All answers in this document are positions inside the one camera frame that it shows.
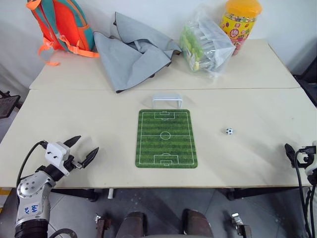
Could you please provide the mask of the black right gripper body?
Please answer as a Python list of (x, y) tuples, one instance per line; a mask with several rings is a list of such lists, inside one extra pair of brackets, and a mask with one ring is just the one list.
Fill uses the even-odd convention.
[(315, 154), (316, 154), (316, 147), (315, 146), (306, 146), (304, 148), (299, 149), (296, 152), (296, 156), (298, 156), (298, 154), (303, 153), (306, 154), (307, 157), (304, 158), (304, 162), (300, 163), (297, 160), (297, 165), (312, 165), (315, 159)]

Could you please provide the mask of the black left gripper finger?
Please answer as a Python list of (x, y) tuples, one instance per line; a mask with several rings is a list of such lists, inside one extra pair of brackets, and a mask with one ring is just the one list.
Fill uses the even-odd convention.
[(77, 143), (77, 141), (81, 138), (81, 135), (74, 136), (63, 143), (65, 148), (71, 148), (73, 145)]
[(86, 155), (86, 159), (80, 163), (83, 168), (87, 167), (94, 160), (98, 153), (98, 150), (99, 147), (95, 148)]

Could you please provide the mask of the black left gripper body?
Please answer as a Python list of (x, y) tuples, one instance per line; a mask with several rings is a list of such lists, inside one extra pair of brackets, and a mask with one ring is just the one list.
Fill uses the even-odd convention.
[(82, 169), (83, 165), (75, 161), (73, 155), (68, 155), (64, 159), (63, 167), (65, 168), (64, 175), (68, 176), (73, 169)]

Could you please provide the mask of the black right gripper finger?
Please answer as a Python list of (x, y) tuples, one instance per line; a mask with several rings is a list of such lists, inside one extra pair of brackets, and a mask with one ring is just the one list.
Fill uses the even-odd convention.
[(291, 162), (291, 166), (293, 168), (295, 168), (296, 167), (297, 154), (296, 154), (294, 148), (288, 143), (286, 143), (284, 145), (284, 148), (285, 148), (286, 156)]

